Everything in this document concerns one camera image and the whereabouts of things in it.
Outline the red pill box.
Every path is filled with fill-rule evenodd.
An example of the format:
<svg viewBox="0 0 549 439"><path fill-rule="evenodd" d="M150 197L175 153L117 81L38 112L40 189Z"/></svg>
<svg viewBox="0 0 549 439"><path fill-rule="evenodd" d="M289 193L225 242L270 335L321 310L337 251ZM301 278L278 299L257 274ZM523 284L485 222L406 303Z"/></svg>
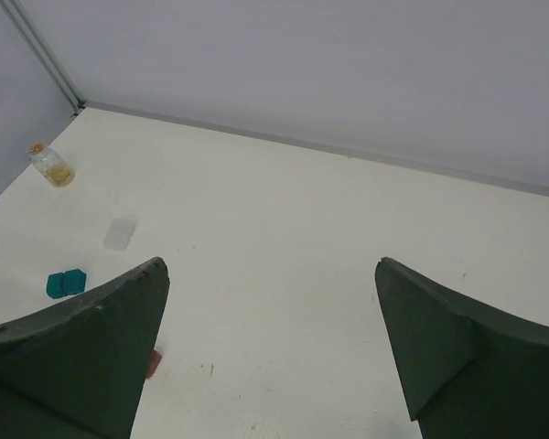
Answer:
<svg viewBox="0 0 549 439"><path fill-rule="evenodd" d="M154 374L156 373L156 370L157 370L159 364L161 363L162 358L163 358L162 353L155 349L153 351L151 359L148 363L148 367L147 367L147 371L146 371L146 375L145 375L145 377L148 380L150 380L154 376Z"/></svg>

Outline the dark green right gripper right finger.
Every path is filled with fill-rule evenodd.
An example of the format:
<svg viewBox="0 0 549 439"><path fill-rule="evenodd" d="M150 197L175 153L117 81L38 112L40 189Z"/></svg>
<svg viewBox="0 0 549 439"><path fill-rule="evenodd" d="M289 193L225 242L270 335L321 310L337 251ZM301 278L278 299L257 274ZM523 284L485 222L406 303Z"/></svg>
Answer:
<svg viewBox="0 0 549 439"><path fill-rule="evenodd" d="M391 258L375 283L409 416L424 438L549 438L549 327Z"/></svg>

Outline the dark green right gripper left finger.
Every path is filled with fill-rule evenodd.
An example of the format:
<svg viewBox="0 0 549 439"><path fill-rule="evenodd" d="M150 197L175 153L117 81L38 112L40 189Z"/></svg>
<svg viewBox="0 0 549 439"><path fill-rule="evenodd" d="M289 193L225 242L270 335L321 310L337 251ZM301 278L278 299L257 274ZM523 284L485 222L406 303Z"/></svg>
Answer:
<svg viewBox="0 0 549 439"><path fill-rule="evenodd" d="M0 324L0 438L128 438L169 291L156 257Z"/></svg>

